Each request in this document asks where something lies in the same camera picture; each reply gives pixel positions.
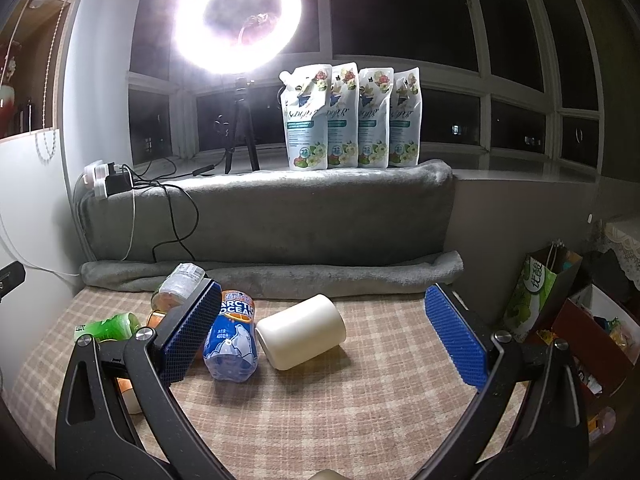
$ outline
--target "metal screw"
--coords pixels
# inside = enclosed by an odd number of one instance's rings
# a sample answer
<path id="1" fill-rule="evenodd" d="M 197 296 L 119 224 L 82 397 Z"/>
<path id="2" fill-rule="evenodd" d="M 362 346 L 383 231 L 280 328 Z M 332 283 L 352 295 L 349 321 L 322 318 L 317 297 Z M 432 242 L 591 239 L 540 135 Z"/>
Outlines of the metal screw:
<path id="1" fill-rule="evenodd" d="M 78 338 L 78 346 L 87 346 L 92 341 L 92 339 L 93 337 L 90 334 L 81 335 Z"/>
<path id="2" fill-rule="evenodd" d="M 565 351 L 569 349 L 569 343 L 564 339 L 556 339 L 556 341 L 554 342 L 554 345 L 558 350 Z"/>
<path id="3" fill-rule="evenodd" d="M 151 336 L 154 334 L 154 330 L 145 326 L 136 332 L 136 339 L 138 341 L 146 341 L 147 339 L 151 339 Z"/>
<path id="4" fill-rule="evenodd" d="M 510 343 L 513 339 L 513 336 L 506 330 L 498 330 L 498 332 L 494 334 L 494 337 L 498 343 Z"/>

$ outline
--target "lace tablecloth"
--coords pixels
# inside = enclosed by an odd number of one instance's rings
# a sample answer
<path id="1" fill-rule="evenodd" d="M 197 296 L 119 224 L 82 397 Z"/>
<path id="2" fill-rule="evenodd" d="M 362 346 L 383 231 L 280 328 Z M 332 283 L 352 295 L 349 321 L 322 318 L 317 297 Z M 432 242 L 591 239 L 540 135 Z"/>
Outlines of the lace tablecloth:
<path id="1" fill-rule="evenodd" d="M 640 214 L 601 222 L 594 248 L 601 253 L 616 253 L 620 267 L 640 290 Z"/>

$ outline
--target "bed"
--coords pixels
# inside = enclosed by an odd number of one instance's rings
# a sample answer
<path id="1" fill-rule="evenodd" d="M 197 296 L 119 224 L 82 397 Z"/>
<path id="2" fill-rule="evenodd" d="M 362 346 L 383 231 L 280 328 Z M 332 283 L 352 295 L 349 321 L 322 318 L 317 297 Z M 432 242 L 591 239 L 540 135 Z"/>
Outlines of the bed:
<path id="1" fill-rule="evenodd" d="M 58 399 L 76 324 L 150 313 L 150 294 L 87 287 L 33 349 L 6 403 L 54 465 Z M 294 301 L 256 301 L 256 317 Z M 214 382 L 200 360 L 172 392 L 206 444 L 238 478 L 305 479 L 330 468 L 347 478 L 410 478 L 464 412 L 476 390 L 460 380 L 424 313 L 423 295 L 335 301 L 347 340 L 286 372 L 261 349 L 243 384 Z M 518 386 L 485 456 L 499 451 L 524 388 Z M 162 457 L 141 415 L 133 417 L 148 452 Z"/>

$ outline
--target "blue gripper pad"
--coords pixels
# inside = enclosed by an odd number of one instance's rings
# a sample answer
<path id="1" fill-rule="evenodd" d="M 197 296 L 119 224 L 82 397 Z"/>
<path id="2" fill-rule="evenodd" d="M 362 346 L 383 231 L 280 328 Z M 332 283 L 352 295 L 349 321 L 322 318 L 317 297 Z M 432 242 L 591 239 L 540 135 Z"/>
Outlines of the blue gripper pad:
<path id="1" fill-rule="evenodd" d="M 168 386 L 184 379 L 220 312 L 221 304 L 222 289 L 212 281 L 162 348 L 163 366 L 158 374 L 162 384 Z"/>
<path id="2" fill-rule="evenodd" d="M 425 294 L 424 311 L 462 380 L 482 390 L 489 377 L 486 352 L 449 298 L 436 285 L 430 286 Z"/>

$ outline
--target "green label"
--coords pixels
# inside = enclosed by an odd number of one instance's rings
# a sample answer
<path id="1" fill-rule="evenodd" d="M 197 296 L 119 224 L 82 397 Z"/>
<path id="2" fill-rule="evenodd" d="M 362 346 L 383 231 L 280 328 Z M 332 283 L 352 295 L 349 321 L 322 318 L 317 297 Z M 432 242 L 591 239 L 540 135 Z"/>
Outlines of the green label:
<path id="1" fill-rule="evenodd" d="M 313 121 L 305 121 L 303 123 L 287 123 L 287 128 L 289 130 L 301 130 L 302 128 L 313 128 Z"/>

